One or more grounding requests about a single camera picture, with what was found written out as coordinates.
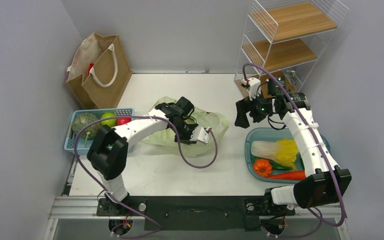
blue basket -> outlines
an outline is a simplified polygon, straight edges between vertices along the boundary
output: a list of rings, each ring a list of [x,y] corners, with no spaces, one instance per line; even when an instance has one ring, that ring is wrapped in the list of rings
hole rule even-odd
[[[258,173],[256,173],[256,171],[254,171],[253,169],[253,164],[255,160],[260,159],[260,157],[255,157],[251,155],[251,145],[253,144],[253,142],[254,141],[277,142],[282,139],[294,139],[289,129],[275,130],[269,127],[259,127],[248,133],[248,136],[246,136],[246,141],[245,141],[245,161],[246,161],[246,167],[248,168],[248,171],[254,177],[262,181],[273,182],[273,183],[295,184],[299,182],[297,180],[283,180],[283,179],[272,179],[272,178],[262,177],[258,175]],[[321,139],[323,139],[324,144],[326,144],[327,150],[330,152],[331,146],[329,145],[328,140],[322,135],[321,135]],[[304,166],[301,165],[300,158],[301,158],[301,155],[300,153],[298,153],[296,155],[296,160],[293,163],[296,166],[296,170],[304,170]],[[272,175],[282,174],[286,172],[288,171],[273,170]]]
[[[73,112],[70,120],[70,125],[68,126],[67,137],[65,138],[64,149],[74,154],[74,139],[76,138],[76,134],[73,132],[72,125],[74,118],[79,114],[89,113],[95,115],[98,119],[104,113],[113,113],[116,116],[133,116],[135,110],[133,108],[105,108],[105,109],[89,109],[89,110],[78,110]],[[93,139],[87,140],[87,147],[85,147],[85,139],[81,138],[77,144],[77,152],[79,155],[86,155],[89,152],[89,148],[91,147]],[[131,147],[128,152],[131,153],[133,151],[133,147]]]

white table surface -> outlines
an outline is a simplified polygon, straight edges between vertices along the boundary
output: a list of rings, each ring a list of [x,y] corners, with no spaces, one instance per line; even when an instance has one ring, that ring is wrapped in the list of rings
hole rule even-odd
[[[247,196],[263,195],[265,189],[284,186],[258,180],[246,167],[244,145],[254,128],[269,127],[267,120],[243,129],[234,125],[235,102],[242,98],[233,83],[234,74],[133,74],[118,105],[134,108],[135,115],[146,114],[161,97],[179,99],[184,96],[196,107],[225,115],[229,129],[219,142],[218,157],[208,168],[195,169],[179,155],[158,146],[137,143],[127,156],[122,175],[132,196]],[[205,165],[213,151],[189,158],[195,165]],[[98,177],[86,156],[81,159]],[[101,187],[77,165],[70,196],[96,196]]]

fake vegetable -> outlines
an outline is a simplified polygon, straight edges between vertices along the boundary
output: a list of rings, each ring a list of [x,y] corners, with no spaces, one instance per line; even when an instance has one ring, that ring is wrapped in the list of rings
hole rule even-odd
[[[263,178],[267,178],[272,174],[272,165],[267,159],[258,159],[252,165],[254,171]]]
[[[283,179],[283,180],[304,180],[306,179],[305,171],[290,171],[281,174],[271,175],[269,179]]]
[[[291,167],[296,170],[294,162],[299,152],[293,139],[282,139],[276,142],[253,141],[251,154],[258,158],[270,159],[282,166]]]
[[[271,168],[273,169],[273,170],[292,170],[292,167],[290,167],[290,166],[282,166],[282,165],[280,165],[280,164],[277,164],[277,163],[275,163],[275,162],[271,162],[270,161],[270,164],[271,164]]]
[[[85,112],[85,113],[79,114],[74,118],[71,128],[73,132],[77,134],[78,132],[80,132],[82,128],[86,127],[86,125],[92,122],[95,122],[97,120],[98,118],[95,115],[93,115],[92,113]],[[81,133],[80,137],[85,139],[84,141],[85,148],[87,147],[88,139],[93,139],[98,133],[98,130],[100,128],[101,128],[101,125],[97,123],[86,128],[86,130]]]

clear plastic bag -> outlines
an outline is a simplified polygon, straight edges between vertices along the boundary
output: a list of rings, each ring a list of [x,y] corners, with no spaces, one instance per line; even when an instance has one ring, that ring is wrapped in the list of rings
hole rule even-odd
[[[165,96],[160,98],[152,106],[151,109],[153,109],[156,105],[160,103],[175,103],[175,102],[177,102],[177,100],[171,97]],[[212,132],[215,135],[215,139],[217,140],[217,142],[219,142],[223,138],[223,136],[225,135],[225,132],[229,128],[229,123],[226,117],[217,112],[206,112],[195,106],[195,111],[192,113],[191,116],[196,120],[196,123],[198,123],[200,126],[204,128],[210,127]],[[194,120],[188,119],[186,122],[193,124]],[[160,145],[171,153],[179,154],[178,143],[175,142],[175,133],[171,129],[158,131],[150,135],[149,137],[143,139],[141,142],[145,144]],[[208,144],[203,144],[200,142],[197,142],[196,144],[190,144],[190,145],[182,144],[181,149],[183,151],[183,154],[186,157],[194,158],[210,150],[214,150],[215,146],[214,146],[213,138],[211,137]]]

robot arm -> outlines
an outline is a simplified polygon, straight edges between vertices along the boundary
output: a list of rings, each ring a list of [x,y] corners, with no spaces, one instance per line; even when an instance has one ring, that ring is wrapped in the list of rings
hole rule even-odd
[[[152,117],[170,121],[176,127],[181,143],[209,142],[210,134],[207,129],[196,123],[185,122],[193,111],[194,105],[181,97],[177,103],[161,103],[155,106],[144,116],[145,119],[134,120],[113,128],[105,125],[99,130],[87,153],[87,159],[97,170],[103,185],[117,200],[122,201],[128,196],[122,176],[128,149],[149,135],[170,127],[166,121]]]
[[[304,118],[310,123],[308,126],[303,123],[301,117],[293,109],[286,96],[279,89],[276,89],[277,85],[275,85],[273,81],[269,81],[267,84],[269,94],[275,97],[264,98],[254,91],[254,89],[256,89],[255,86],[260,84],[260,80],[253,77],[248,80],[248,85],[245,87],[249,89],[249,97],[236,103],[237,117],[235,126],[242,128],[249,127],[246,116],[247,112],[249,112],[249,116],[252,117],[254,123],[259,123],[267,116],[270,117],[275,113],[279,114],[281,121],[292,133],[305,168],[306,179],[292,186],[282,186],[266,191],[266,197],[268,198],[267,207],[298,205],[301,208],[310,208],[337,203],[338,196],[328,166],[320,155],[318,144],[316,144],[308,128],[313,129],[318,138],[318,142],[326,153],[328,163],[332,169],[334,169],[342,195],[351,181],[351,174],[348,169],[341,169],[329,154],[319,134],[319,125],[313,119],[313,113],[306,96],[301,92],[289,93],[289,96],[297,105]]]

